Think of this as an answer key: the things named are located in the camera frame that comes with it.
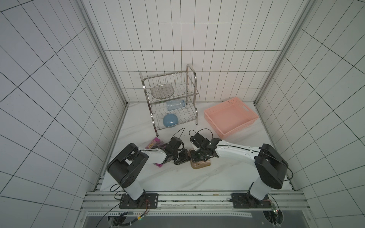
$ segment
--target black cable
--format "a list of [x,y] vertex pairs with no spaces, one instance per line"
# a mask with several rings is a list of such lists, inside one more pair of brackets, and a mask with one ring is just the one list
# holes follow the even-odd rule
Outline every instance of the black cable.
[[212,133],[212,138],[214,138],[214,136],[213,136],[213,132],[209,129],[209,128],[203,128],[203,129],[200,129],[199,131],[201,131],[201,130],[208,130],[208,131],[210,131],[210,133]]
[[120,188],[120,185],[119,185],[119,186],[118,186],[118,188],[116,188],[116,189],[114,189],[114,190],[112,191],[112,187],[114,187],[115,185],[113,185],[113,186],[111,186],[111,187],[110,187],[110,190],[109,190],[110,192],[115,192],[118,188]]
[[[111,210],[113,210],[114,208],[116,208],[116,206],[118,206],[119,205],[119,203],[117,204],[117,205],[115,205],[112,209],[110,209],[107,213],[105,213],[105,215],[107,215]],[[96,227],[95,228],[97,228],[97,225],[99,225],[99,223],[101,222],[101,220],[105,217],[105,215],[103,215],[102,217],[101,217],[101,219],[99,220],[99,222],[96,224]]]
[[276,202],[276,200],[274,199],[274,197],[270,194],[270,193],[268,193],[272,198],[273,198],[273,200],[275,201],[275,203],[276,203],[276,205],[277,205],[277,209],[278,209],[278,211],[281,211],[280,210],[280,208],[279,208],[279,205],[277,204],[277,202]]
[[129,223],[123,223],[125,221],[125,217],[123,217],[124,215],[127,215],[128,212],[124,212],[123,214],[119,215],[118,217],[118,226],[121,226],[121,227],[126,227],[126,226],[130,226],[132,225],[134,222],[140,220],[143,216],[145,216],[148,212],[147,212],[147,209],[148,209],[148,202],[149,200],[146,200],[146,210],[143,214],[141,214],[140,216],[138,216],[137,218],[133,219],[131,222]]
[[194,130],[189,130],[189,136],[190,136],[190,137],[193,137],[193,135],[191,135],[191,134],[190,134],[190,131],[193,131],[193,132],[195,132],[195,134],[196,134],[196,131],[194,131]]
[[181,132],[181,134],[180,134],[180,137],[182,136],[182,134],[183,134],[183,132],[184,132],[184,130],[185,130],[185,127],[183,127],[183,128],[181,128],[180,130],[178,130],[172,137],[174,137],[179,131],[181,131],[182,130],[182,132]]
[[[243,149],[243,150],[248,150],[248,149],[246,149],[246,148],[241,148],[241,147],[238,147],[238,146],[231,146],[231,145],[218,145],[218,146],[226,146],[226,147],[236,147],[236,148],[240,148],[240,149]],[[278,161],[278,162],[280,162],[282,165],[284,165],[287,169],[289,169],[290,170],[290,172],[292,173],[292,177],[291,178],[289,178],[289,179],[287,179],[287,180],[284,180],[284,181],[289,181],[289,180],[291,180],[292,178],[293,178],[293,176],[294,176],[294,173],[293,173],[293,171],[286,165],[286,164],[284,164],[283,162],[281,162],[281,161],[279,161],[278,159],[276,159],[276,158],[274,158],[274,157],[272,157],[272,156],[270,156],[270,155],[268,155],[268,154],[265,154],[265,153],[262,153],[262,152],[257,152],[257,153],[259,153],[259,154],[263,154],[263,155],[266,155],[266,156],[268,156],[268,157],[270,157],[270,158],[272,158],[272,159],[274,159],[274,160],[276,160],[276,161]]]
[[115,195],[114,195],[114,198],[116,199],[116,200],[122,200],[122,198],[120,198],[120,199],[118,199],[118,198],[116,198],[116,195],[119,193],[119,192],[123,192],[124,190],[121,190],[121,191],[117,191],[116,193],[115,193]]
[[[181,131],[182,130],[182,132],[181,132],[181,134],[180,134],[180,137],[182,136],[182,134],[183,134],[183,132],[184,132],[184,130],[185,130],[185,127],[183,127],[183,128],[181,128],[180,130],[178,130],[172,137],[171,137],[171,139],[179,132],[179,131]],[[170,141],[171,141],[171,139],[167,142],[167,143],[165,143],[164,145],[162,145],[162,147],[163,146],[165,146],[165,145],[167,145],[167,144],[169,144],[170,143]]]

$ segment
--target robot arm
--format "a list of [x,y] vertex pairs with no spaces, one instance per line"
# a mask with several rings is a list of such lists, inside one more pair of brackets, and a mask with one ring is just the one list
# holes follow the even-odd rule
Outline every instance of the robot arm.
[[[255,166],[260,177],[251,185],[248,198],[252,196],[255,201],[261,201],[273,188],[281,189],[283,186],[288,164],[268,144],[263,144],[261,147],[247,147],[218,138],[209,141],[199,133],[192,136],[190,141],[195,147],[195,151],[191,152],[191,159],[194,162],[206,161],[212,157],[225,157]],[[136,180],[142,167],[147,163],[163,164],[172,160],[176,165],[190,160],[183,142],[177,137],[171,138],[164,148],[158,149],[139,149],[131,143],[108,164],[107,171],[135,204],[139,205],[145,201],[143,197],[145,191]]]
[[249,194],[259,201],[263,200],[272,189],[281,189],[283,186],[288,164],[268,144],[263,144],[261,147],[247,147],[218,138],[209,141],[199,133],[192,136],[190,141],[195,147],[195,151],[191,152],[194,162],[206,161],[211,157],[223,157],[255,166],[260,177],[251,185]]

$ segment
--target mounting plate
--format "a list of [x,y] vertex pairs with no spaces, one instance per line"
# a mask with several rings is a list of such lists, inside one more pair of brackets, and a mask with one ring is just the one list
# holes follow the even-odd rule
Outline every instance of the mounting plate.
[[[146,200],[150,201],[151,205],[150,209],[157,208],[158,203],[158,194],[157,193],[146,193]],[[123,194],[120,200],[119,208],[120,209],[146,209],[145,201],[142,206],[137,207],[136,204],[132,201],[132,199],[127,194]]]
[[[246,202],[246,193],[232,193],[232,202],[233,202],[233,208],[239,208],[239,209],[247,209],[247,208],[271,208],[271,204],[268,201],[261,201],[259,204],[255,203],[254,200],[250,200],[249,202]],[[263,200],[269,200],[269,197],[266,195]]]

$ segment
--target wire shelf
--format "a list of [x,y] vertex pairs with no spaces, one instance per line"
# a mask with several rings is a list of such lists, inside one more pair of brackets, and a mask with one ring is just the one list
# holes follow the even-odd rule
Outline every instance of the wire shelf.
[[152,105],[152,112],[153,112],[153,119],[156,125],[157,130],[162,130],[167,127],[165,127],[163,123],[163,118],[165,115],[172,113],[175,114],[178,118],[178,123],[176,125],[186,123],[189,121],[193,121],[197,117],[197,111],[194,105],[192,104],[191,100],[189,103],[185,105],[183,108],[174,109],[171,111],[167,111],[165,103],[159,103]]
[[[198,124],[198,111],[195,107],[196,95],[196,73],[193,67],[188,64],[185,71],[161,74],[144,78],[141,77],[142,87],[145,92],[147,105],[150,110],[153,127],[158,136],[157,130],[165,129],[163,118],[172,113],[178,118],[178,124],[196,120]],[[185,107],[167,111],[166,101],[185,99]]]
[[144,78],[150,103],[157,104],[199,94],[195,82],[185,73],[186,71],[181,71]]

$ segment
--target pink plastic basket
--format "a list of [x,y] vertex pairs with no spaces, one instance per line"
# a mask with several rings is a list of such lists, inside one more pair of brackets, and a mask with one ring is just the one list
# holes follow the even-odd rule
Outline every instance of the pink plastic basket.
[[258,115],[238,97],[204,110],[204,117],[221,139],[253,124]]

